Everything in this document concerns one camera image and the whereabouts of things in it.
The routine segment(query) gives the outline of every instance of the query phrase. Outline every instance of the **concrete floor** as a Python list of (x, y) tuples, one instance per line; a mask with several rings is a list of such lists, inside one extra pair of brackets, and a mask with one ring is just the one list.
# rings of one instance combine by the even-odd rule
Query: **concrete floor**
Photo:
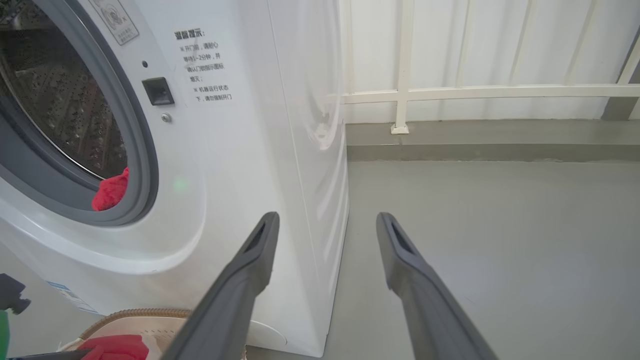
[[(639, 358), (640, 165), (356, 162), (349, 197), (324, 359), (413, 359), (384, 280), (380, 211), (396, 216), (499, 358)], [(27, 279), (26, 295), (40, 299), (12, 317), (10, 354), (54, 350), (96, 320), (10, 257), (0, 249), (0, 272)], [(248, 357), (312, 359), (259, 348)]]

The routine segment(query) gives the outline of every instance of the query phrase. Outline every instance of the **white wall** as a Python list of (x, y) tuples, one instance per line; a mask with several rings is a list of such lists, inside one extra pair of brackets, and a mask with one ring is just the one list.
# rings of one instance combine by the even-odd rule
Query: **white wall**
[[(346, 92), (396, 88), (401, 0), (340, 0)], [(347, 6), (353, 72), (349, 74)], [(468, 0), (415, 0), (410, 88), (454, 86)], [(462, 86), (506, 85), (527, 0), (476, 0)], [(588, 0), (535, 0), (516, 84), (560, 84), (589, 8)], [(599, 0), (575, 83), (615, 83), (640, 25), (640, 1)], [(409, 102), (408, 121), (599, 119), (607, 98), (510, 98)], [(393, 122), (394, 102), (345, 105), (347, 122)]]

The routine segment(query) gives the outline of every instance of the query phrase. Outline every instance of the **laundry basket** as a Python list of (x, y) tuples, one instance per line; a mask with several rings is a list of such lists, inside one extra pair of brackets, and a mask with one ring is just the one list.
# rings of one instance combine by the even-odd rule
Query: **laundry basket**
[[(156, 339), (160, 351), (164, 352), (178, 334), (190, 310), (176, 309), (131, 309), (113, 313), (93, 324), (78, 339), (62, 346), (61, 351), (77, 349), (86, 340), (111, 335), (144, 335)], [(246, 360), (246, 349), (240, 354)]]

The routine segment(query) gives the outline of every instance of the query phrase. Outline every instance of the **label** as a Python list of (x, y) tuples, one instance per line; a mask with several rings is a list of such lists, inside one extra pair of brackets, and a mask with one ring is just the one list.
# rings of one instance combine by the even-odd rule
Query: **label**
[(102, 21), (109, 28), (113, 37), (120, 45), (131, 41), (138, 36), (138, 29), (124, 11), (119, 0), (91, 0), (91, 5), (98, 12)]
[(97, 314), (98, 312), (94, 310), (89, 304), (85, 303), (82, 299), (80, 299), (73, 291), (69, 290), (68, 287), (62, 284), (56, 284), (55, 282), (47, 281), (49, 285), (58, 289), (62, 296), (67, 298), (67, 300), (71, 301), (73, 305), (75, 305), (78, 309), (87, 311), (89, 313)]
[(191, 104), (230, 103), (228, 61), (222, 39), (210, 36), (202, 28), (177, 29), (173, 32), (178, 64), (176, 75), (187, 84), (186, 97)]

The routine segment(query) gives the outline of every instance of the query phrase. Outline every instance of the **gray rubber gasket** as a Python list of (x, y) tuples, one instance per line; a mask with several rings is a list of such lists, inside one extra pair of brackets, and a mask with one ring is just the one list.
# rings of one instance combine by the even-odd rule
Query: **gray rubber gasket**
[[(18, 169), (16, 173), (20, 173), (19, 175), (14, 174), (5, 164), (0, 165), (0, 175), (31, 199), (69, 219), (98, 226), (124, 225), (136, 221), (153, 206), (157, 194), (158, 170), (153, 139), (135, 91), (109, 44), (76, 0), (34, 2), (65, 34), (100, 86), (122, 134), (127, 151), (129, 184), (120, 203), (105, 211), (93, 211), (90, 209), (90, 199), (95, 194), (95, 182), (81, 179), (82, 176), (69, 176), (77, 175), (78, 171), (71, 161), (57, 161), (55, 164), (66, 167), (67, 171), (60, 173), (66, 172), (67, 176), (53, 174), (50, 168), (43, 165), (46, 161), (39, 163), (29, 156), (26, 156), (31, 159), (29, 166)], [(3, 108), (2, 112), (5, 117), (12, 116), (10, 109)], [(24, 141), (24, 134), (18, 134), (19, 129), (14, 130)], [(49, 152), (52, 148), (41, 146), (38, 150), (42, 156), (42, 151)], [(53, 153), (50, 155), (50, 158), (57, 156)], [(32, 186), (38, 182), (36, 179), (25, 177), (45, 174), (52, 176), (47, 180), (48, 184), (38, 186), (39, 190)], [(64, 195), (69, 198), (61, 201), (60, 192), (65, 192)]]

